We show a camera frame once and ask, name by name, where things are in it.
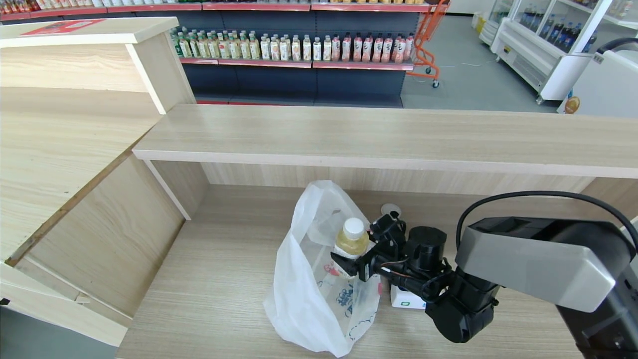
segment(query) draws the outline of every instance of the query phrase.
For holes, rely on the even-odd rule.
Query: white plastic bag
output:
[[[375,320],[381,278],[344,279],[330,252],[346,219],[369,222],[332,181],[315,181],[297,201],[290,230],[277,251],[274,282],[263,301],[282,339],[306,349],[350,352]]]

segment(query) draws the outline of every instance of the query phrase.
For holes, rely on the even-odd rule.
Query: display fridge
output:
[[[538,104],[562,100],[591,61],[597,38],[627,36],[626,31],[635,36],[638,11],[632,5],[632,0],[514,0],[490,49],[538,92]]]
[[[483,25],[478,36],[481,41],[488,45],[492,45],[494,38],[496,38],[496,32],[498,30],[498,26],[501,24],[501,20],[510,16],[512,5],[514,5],[514,0],[496,0],[496,2],[494,2],[492,11],[490,11],[487,21]]]

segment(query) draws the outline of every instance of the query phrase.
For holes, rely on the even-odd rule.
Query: small white box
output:
[[[407,309],[423,309],[426,308],[426,303],[423,299],[419,298],[414,293],[400,289],[397,286],[390,286],[390,301],[395,308],[407,308]]]

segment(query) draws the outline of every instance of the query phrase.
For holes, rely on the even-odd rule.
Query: robotic arm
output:
[[[443,257],[446,234],[406,224],[392,212],[370,225],[374,247],[356,260],[331,256],[348,274],[373,274],[415,293],[426,314],[452,342],[467,342],[491,323],[501,286],[556,304],[585,358],[638,358],[638,278],[629,266],[633,244],[609,222],[553,218],[484,218],[463,234],[463,220],[481,204],[524,195],[567,196],[619,211],[568,192],[529,191],[488,197],[463,213],[457,227],[457,263]]]

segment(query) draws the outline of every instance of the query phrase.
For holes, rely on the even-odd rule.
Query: checkout counter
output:
[[[199,105],[167,31],[107,19],[69,33],[0,27],[0,295],[119,346],[117,358],[328,357],[279,338],[262,307],[303,188],[333,180],[374,219],[450,236],[513,190],[569,190],[638,215],[638,123],[558,114]],[[570,199],[483,217],[599,218]],[[448,240],[445,256],[454,258]],[[491,325],[447,342],[384,288],[352,358],[578,358],[550,303],[502,289]]]

